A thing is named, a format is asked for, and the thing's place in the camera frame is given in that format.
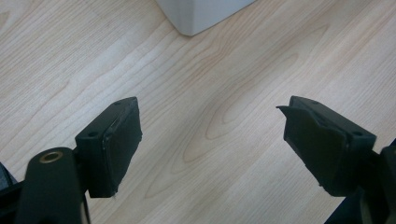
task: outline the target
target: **wooden table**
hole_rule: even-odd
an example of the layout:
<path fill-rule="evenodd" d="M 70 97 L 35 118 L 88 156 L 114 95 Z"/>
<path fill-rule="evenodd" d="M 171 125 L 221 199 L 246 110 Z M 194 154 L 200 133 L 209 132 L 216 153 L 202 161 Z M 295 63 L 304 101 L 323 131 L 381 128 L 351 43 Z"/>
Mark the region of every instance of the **wooden table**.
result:
<path fill-rule="evenodd" d="M 144 132 L 92 223 L 322 223 L 330 197 L 277 105 L 322 102 L 396 137 L 396 1 L 259 0 L 194 36 L 154 0 L 0 0 L 0 160 L 27 162 L 137 96 Z"/>

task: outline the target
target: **white box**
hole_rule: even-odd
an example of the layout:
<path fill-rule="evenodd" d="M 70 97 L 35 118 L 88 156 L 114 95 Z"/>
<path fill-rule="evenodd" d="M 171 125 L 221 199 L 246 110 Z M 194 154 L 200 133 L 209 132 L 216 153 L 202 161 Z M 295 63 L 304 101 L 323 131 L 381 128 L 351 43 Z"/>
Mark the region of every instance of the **white box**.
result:
<path fill-rule="evenodd" d="M 196 35 L 255 0 L 156 0 L 183 35 Z"/>

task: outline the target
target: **tabletop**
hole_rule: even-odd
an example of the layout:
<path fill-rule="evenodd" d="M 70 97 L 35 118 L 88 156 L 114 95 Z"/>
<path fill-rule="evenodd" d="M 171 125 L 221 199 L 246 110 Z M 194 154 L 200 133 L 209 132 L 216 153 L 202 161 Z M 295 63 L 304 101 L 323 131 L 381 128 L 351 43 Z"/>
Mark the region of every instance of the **tabletop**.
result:
<path fill-rule="evenodd" d="M 396 130 L 396 1 L 258 0 L 193 37 L 154 0 L 0 0 L 0 161 L 28 161 L 136 96 L 143 140 L 92 223 L 323 223 L 333 198 L 276 109 L 317 100 Z"/>

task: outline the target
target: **wood grain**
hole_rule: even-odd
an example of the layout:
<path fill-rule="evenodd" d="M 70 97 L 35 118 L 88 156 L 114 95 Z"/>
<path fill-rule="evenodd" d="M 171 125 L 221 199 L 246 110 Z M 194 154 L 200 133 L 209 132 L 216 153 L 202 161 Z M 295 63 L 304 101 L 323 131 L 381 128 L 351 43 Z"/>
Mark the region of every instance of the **wood grain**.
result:
<path fill-rule="evenodd" d="M 154 0 L 0 0 L 0 160 L 27 162 L 137 96 L 143 141 L 93 223 L 322 223 L 331 198 L 282 140 L 292 95 L 395 138 L 396 2 L 258 0 L 194 36 Z"/>

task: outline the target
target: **white container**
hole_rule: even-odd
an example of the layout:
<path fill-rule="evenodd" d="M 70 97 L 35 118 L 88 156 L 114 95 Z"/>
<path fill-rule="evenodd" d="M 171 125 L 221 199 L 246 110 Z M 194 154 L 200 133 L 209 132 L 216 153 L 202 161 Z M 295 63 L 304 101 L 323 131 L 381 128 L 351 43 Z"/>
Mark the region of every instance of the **white container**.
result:
<path fill-rule="evenodd" d="M 196 35 L 255 0 L 156 0 L 183 35 Z"/>

